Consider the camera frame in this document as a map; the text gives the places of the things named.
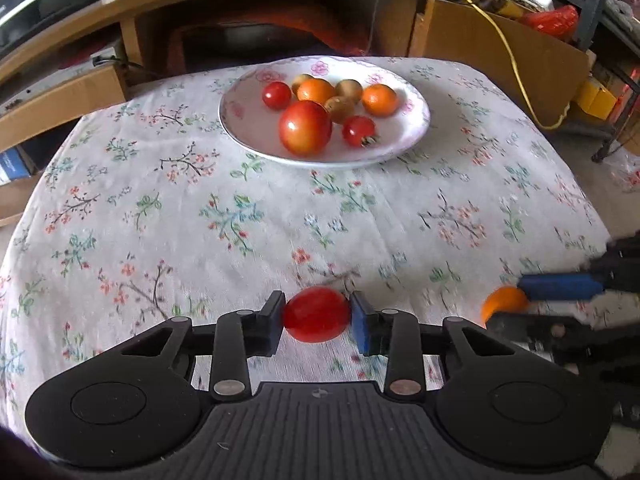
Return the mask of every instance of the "plate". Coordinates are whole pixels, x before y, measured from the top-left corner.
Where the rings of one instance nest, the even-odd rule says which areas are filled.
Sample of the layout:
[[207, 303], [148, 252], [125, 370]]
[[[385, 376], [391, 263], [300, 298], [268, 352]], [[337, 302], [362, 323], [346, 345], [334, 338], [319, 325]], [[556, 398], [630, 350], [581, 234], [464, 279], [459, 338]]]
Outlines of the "plate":
[[[273, 81], [291, 84], [295, 76], [303, 73], [333, 85], [342, 79], [355, 79], [363, 88], [383, 83], [401, 97], [401, 105], [391, 117], [372, 117], [379, 137], [372, 146], [349, 146], [342, 138], [342, 126], [334, 124], [331, 140], [321, 153], [310, 157], [294, 155], [278, 137], [282, 112], [265, 106], [262, 89]], [[401, 155], [424, 136], [431, 120], [424, 97], [399, 75], [359, 59], [331, 56], [292, 57], [251, 70], [225, 92], [218, 113], [229, 136], [247, 151], [298, 168], [324, 170], [361, 168]], [[362, 104], [357, 105], [355, 113], [367, 115]]]

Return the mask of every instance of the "orange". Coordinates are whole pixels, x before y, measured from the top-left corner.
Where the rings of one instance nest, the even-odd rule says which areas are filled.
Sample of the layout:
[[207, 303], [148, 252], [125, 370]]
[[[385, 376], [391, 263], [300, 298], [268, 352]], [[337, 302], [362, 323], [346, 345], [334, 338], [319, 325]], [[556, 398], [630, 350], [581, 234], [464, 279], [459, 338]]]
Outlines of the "orange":
[[505, 285], [494, 290], [484, 300], [480, 317], [486, 323], [494, 312], [522, 312], [529, 306], [529, 299], [517, 286]]
[[323, 105], [335, 95], [335, 88], [324, 79], [307, 79], [300, 83], [296, 96], [300, 101], [313, 101]]
[[398, 105], [396, 92], [387, 85], [371, 85], [362, 93], [362, 106], [374, 117], [389, 117], [398, 110]]

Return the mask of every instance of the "yellow box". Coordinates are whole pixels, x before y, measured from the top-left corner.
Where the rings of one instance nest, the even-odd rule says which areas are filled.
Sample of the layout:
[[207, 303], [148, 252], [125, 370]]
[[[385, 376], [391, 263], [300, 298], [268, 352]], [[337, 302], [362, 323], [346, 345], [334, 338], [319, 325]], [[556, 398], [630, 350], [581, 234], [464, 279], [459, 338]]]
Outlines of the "yellow box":
[[618, 98], [607, 90], [594, 76], [582, 83], [574, 102], [589, 115], [605, 120], [616, 105]]

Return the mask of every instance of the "cherry tomato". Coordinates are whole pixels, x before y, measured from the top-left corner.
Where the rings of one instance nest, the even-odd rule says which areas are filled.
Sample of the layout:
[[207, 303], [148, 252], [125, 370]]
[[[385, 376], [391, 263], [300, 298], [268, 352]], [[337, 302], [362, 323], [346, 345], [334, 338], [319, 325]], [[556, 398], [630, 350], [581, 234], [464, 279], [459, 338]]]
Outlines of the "cherry tomato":
[[269, 83], [262, 90], [262, 100], [271, 110], [284, 110], [291, 101], [291, 88], [282, 81]]
[[282, 310], [287, 332], [303, 343], [338, 337], [351, 320], [346, 298], [328, 286], [311, 286], [297, 293]]
[[378, 140], [376, 123], [368, 117], [354, 115], [344, 121], [342, 136], [350, 146], [355, 146], [356, 148], [369, 146]]
[[331, 117], [313, 101], [298, 101], [280, 116], [280, 142], [295, 155], [320, 153], [331, 139]]

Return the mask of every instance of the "table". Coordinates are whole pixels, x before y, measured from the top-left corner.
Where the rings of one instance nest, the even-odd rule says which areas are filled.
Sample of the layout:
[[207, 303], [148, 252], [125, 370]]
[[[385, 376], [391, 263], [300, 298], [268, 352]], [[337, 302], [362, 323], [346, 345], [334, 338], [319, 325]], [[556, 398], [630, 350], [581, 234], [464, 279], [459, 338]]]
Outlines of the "table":
[[[272, 290], [291, 297], [321, 283], [420, 322], [479, 322], [501, 284], [604, 250], [606, 228], [571, 171], [485, 76], [451, 62], [367, 60], [411, 81], [432, 123], [414, 149], [362, 170], [286, 168], [235, 145], [218, 103], [248, 67], [147, 84], [82, 118], [0, 269], [0, 421], [26, 435], [24, 406], [39, 384], [171, 316], [215, 322], [259, 309]], [[596, 325], [639, 313], [635, 298], [615, 294], [532, 309]], [[425, 362], [439, 387], [436, 363]], [[194, 385], [207, 384], [207, 366], [198, 360]], [[380, 380], [384, 368], [357, 355], [349, 333], [313, 346], [284, 333], [274, 358], [250, 360], [254, 388]], [[635, 433], [613, 430], [602, 463], [626, 472], [638, 448]]]

